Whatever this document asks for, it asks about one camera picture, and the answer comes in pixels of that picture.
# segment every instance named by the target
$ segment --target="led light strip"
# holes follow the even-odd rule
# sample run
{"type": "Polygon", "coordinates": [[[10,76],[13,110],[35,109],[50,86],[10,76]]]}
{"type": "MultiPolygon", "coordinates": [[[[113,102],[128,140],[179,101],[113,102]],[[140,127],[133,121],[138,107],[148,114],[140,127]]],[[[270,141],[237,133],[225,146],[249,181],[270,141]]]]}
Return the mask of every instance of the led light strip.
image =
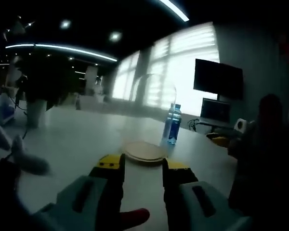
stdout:
{"type": "Polygon", "coordinates": [[[79,74],[83,74],[83,75],[86,74],[86,73],[84,73],[84,72],[79,72],[79,71],[75,71],[75,73],[79,73],[79,74]]]}
{"type": "Polygon", "coordinates": [[[164,3],[169,9],[171,9],[176,15],[178,15],[183,21],[189,21],[189,18],[171,1],[169,0],[159,0],[160,2],[164,3]]]}
{"type": "MultiPolygon", "coordinates": [[[[13,47],[33,47],[34,44],[17,44],[17,45],[12,45],[12,46],[7,46],[5,48],[13,48],[13,47]]],[[[83,54],[89,54],[89,55],[93,55],[96,57],[100,57],[103,59],[107,59],[107,60],[111,60],[113,62],[116,62],[117,59],[113,59],[101,54],[96,54],[93,52],[89,52],[89,51],[83,51],[83,50],[79,50],[79,49],[74,49],[74,48],[70,48],[70,47],[62,47],[62,46],[55,46],[55,45],[46,45],[46,44],[35,44],[35,46],[37,47],[47,47],[47,48],[57,48],[57,49],[61,49],[61,50],[68,50],[68,51],[75,51],[75,52],[79,52],[79,53],[83,53],[83,54]]]]}
{"type": "Polygon", "coordinates": [[[12,46],[7,46],[5,48],[13,48],[13,47],[33,47],[34,44],[17,44],[17,45],[12,45],[12,46]]]}
{"type": "Polygon", "coordinates": [[[58,48],[58,49],[62,49],[62,50],[68,50],[68,51],[76,51],[79,53],[83,53],[83,54],[89,54],[89,55],[93,55],[93,56],[97,56],[103,59],[108,59],[111,61],[116,62],[116,59],[113,58],[109,58],[107,56],[101,55],[101,54],[96,54],[96,53],[92,53],[92,52],[88,52],[88,51],[83,51],[83,50],[78,50],[78,49],[74,49],[74,48],[70,48],[70,47],[61,47],[61,46],[55,46],[55,45],[46,45],[46,44],[36,44],[37,47],[49,47],[49,48],[58,48]]]}

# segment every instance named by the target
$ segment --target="table surface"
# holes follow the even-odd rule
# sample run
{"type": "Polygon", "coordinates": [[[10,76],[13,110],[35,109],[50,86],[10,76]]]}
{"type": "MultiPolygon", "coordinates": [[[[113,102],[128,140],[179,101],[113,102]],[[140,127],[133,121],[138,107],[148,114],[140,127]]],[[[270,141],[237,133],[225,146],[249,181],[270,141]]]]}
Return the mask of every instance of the table surface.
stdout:
{"type": "MultiPolygon", "coordinates": [[[[24,114],[18,112],[15,122],[4,129],[11,138],[23,135],[25,121],[24,114]]],[[[52,108],[47,112],[46,126],[29,130],[25,138],[30,154],[49,161],[51,174],[39,177],[23,172],[19,197],[32,213],[55,203],[57,193],[79,176],[88,175],[101,157],[119,153],[123,140],[133,137],[158,144],[163,128],[163,123],[150,118],[52,108]]],[[[1,157],[7,154],[0,151],[1,157]]],[[[169,158],[189,165],[200,181],[229,195],[236,160],[204,135],[181,128],[169,158]]],[[[149,221],[130,230],[168,230],[161,166],[144,167],[127,160],[123,190],[121,211],[145,207],[151,214],[149,221]]]]}

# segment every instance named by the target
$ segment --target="window blind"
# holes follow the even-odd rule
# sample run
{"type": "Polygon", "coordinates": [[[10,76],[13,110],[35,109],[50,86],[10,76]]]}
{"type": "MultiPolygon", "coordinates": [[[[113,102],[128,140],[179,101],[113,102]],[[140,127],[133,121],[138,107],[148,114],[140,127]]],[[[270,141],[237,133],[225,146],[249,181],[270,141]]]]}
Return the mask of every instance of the window blind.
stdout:
{"type": "Polygon", "coordinates": [[[212,23],[179,31],[155,43],[150,56],[145,104],[167,109],[171,94],[176,92],[176,103],[185,114],[199,116],[202,99],[217,99],[209,92],[193,90],[195,59],[219,63],[219,54],[212,23]]]}
{"type": "Polygon", "coordinates": [[[120,63],[112,91],[113,98],[123,100],[130,99],[138,58],[139,51],[127,57],[120,63]]]}

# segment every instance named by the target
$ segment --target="laptop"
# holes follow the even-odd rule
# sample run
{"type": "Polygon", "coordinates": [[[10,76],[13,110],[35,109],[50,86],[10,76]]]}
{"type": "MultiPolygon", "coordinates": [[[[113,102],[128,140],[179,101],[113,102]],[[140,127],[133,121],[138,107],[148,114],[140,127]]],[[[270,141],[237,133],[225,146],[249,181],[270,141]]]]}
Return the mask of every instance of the laptop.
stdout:
{"type": "Polygon", "coordinates": [[[203,98],[199,120],[211,126],[230,127],[230,104],[203,98]]]}

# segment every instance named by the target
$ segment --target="computer monitor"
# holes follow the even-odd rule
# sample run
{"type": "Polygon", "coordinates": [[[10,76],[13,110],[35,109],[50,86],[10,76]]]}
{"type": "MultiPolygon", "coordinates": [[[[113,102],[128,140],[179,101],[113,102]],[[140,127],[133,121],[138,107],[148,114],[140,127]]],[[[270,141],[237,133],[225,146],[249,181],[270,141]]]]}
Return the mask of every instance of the computer monitor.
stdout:
{"type": "Polygon", "coordinates": [[[200,117],[229,123],[230,104],[203,98],[200,117]]]}
{"type": "Polygon", "coordinates": [[[243,71],[233,66],[196,59],[194,89],[241,100],[243,71]]]}

